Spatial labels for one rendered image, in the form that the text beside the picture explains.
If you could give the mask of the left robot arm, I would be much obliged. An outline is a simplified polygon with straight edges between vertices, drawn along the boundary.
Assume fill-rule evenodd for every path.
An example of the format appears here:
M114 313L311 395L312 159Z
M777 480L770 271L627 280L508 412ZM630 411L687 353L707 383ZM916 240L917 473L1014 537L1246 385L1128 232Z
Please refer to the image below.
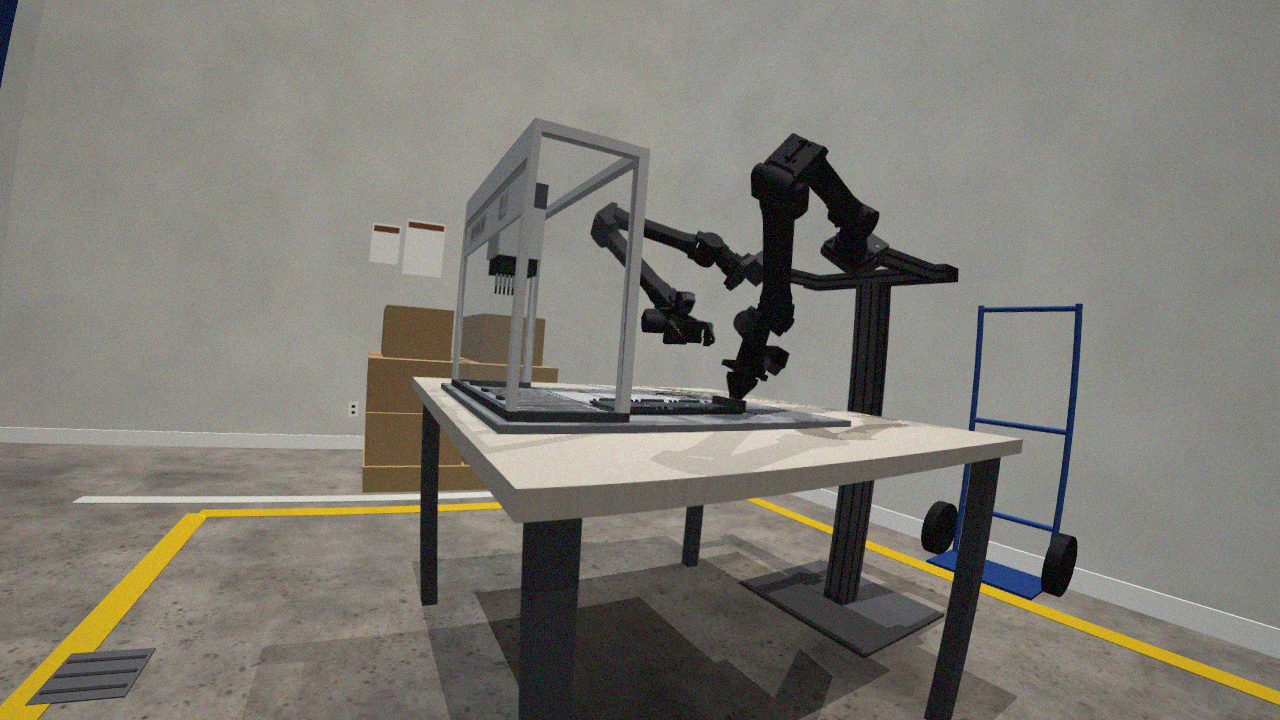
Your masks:
M808 210L809 187L826 202L835 228L842 227L824 241L823 249L852 270L876 259L867 237L876 229L879 211L851 193L827 161L827 154L826 146L792 133L751 172L751 196L759 200L763 218L763 287L758 307L739 313L733 328L742 342L750 342L742 343L737 360L764 374L767 370L777 375L788 360L783 348L763 345L771 331L781 336L794 325L794 222Z

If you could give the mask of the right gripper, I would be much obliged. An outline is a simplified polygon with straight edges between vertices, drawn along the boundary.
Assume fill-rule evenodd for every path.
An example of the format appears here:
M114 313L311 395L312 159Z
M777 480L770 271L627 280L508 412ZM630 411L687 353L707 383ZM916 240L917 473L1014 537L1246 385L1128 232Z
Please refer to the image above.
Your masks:
M691 331L691 333L690 333L689 329ZM700 345L701 343L701 331L703 329L704 329L703 346L710 346L710 345L716 343L716 336L713 333L713 324L710 322L669 319L669 320L666 322L666 328L664 328L664 334L663 334L663 343L664 345L687 345L687 343L699 343Z

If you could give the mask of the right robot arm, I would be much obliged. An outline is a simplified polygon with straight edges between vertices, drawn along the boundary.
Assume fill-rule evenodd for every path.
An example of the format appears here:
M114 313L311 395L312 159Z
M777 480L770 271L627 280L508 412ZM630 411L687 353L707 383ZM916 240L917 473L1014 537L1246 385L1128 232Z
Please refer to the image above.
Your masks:
M727 275L723 283L726 286L739 264L751 256L750 252L742 258L737 252L732 252L719 234L712 232L704 233L701 231L698 231L698 234L690 234L648 219L645 219L644 224L644 237L686 252L687 258L698 263L699 266L708 268L716 263L721 268L721 272ZM652 304L655 305L654 307L659 307L644 310L641 316L643 332L663 333L666 322L669 319L698 320L689 315L696 302L695 293L671 288L668 283L653 272L652 266L644 259L641 263L640 286L646 292Z

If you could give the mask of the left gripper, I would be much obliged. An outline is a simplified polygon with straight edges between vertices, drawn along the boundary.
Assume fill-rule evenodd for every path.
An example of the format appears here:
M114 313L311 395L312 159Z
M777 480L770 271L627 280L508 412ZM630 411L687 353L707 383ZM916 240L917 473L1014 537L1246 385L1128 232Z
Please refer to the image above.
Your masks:
M730 389L730 398L742 400L756 386L758 383L756 378L767 380L768 375L765 375L762 372L758 372L755 368L749 366L746 363L742 363L737 359L739 355L736 360L723 359L721 365L730 366L730 369L732 369L732 372L728 372L726 375Z

